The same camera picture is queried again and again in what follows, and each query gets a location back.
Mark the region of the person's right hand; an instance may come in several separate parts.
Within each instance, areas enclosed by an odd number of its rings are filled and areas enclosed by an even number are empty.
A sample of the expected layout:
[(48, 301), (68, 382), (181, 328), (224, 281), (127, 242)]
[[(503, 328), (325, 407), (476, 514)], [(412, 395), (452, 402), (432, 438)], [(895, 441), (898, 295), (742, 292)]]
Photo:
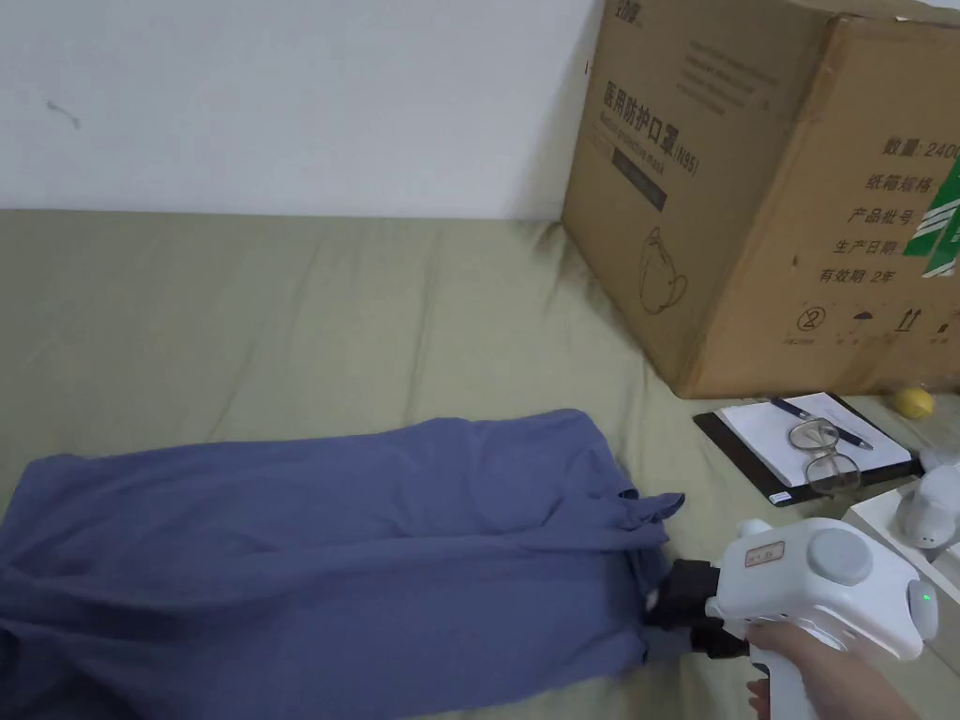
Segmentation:
[(814, 684), (805, 679), (825, 658), (843, 657), (847, 648), (826, 633), (792, 622), (760, 622), (748, 627), (751, 664), (765, 675), (766, 690), (751, 706), (759, 719), (825, 719)]

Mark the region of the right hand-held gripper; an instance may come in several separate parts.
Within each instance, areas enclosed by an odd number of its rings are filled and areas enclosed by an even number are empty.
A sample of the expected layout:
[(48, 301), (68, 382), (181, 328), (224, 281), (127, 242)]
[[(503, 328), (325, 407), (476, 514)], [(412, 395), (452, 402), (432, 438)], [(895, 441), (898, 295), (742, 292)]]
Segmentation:
[(678, 560), (645, 600), (644, 623), (689, 631), (713, 658), (748, 655), (748, 627), (810, 626), (847, 648), (805, 679), (825, 719), (911, 719), (914, 711), (871, 667), (915, 661), (938, 631), (938, 600), (906, 560), (845, 522), (812, 518), (775, 528), (753, 519), (717, 562)]

